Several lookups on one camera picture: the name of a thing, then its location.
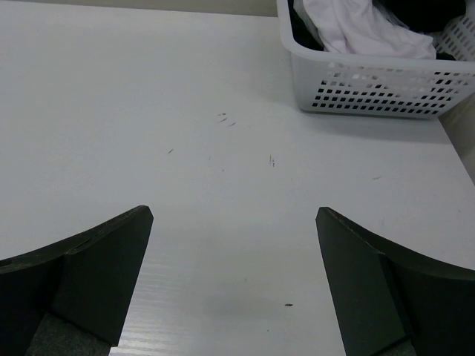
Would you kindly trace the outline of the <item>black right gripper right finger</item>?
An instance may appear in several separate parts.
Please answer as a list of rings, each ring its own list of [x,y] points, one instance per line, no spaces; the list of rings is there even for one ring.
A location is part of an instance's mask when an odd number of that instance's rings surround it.
[[[474,354],[474,271],[387,240],[328,207],[315,223],[347,355]]]

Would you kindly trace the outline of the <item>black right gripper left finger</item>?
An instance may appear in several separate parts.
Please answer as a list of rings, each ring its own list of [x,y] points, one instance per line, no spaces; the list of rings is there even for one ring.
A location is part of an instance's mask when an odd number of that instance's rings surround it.
[[[108,355],[119,343],[150,237],[140,205],[1,261],[2,355]]]

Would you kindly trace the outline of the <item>white tank top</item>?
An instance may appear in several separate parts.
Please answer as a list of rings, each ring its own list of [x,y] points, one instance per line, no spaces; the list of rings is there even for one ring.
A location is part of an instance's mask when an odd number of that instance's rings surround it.
[[[293,10],[328,52],[436,58],[431,36],[409,30],[372,1],[295,1]]]

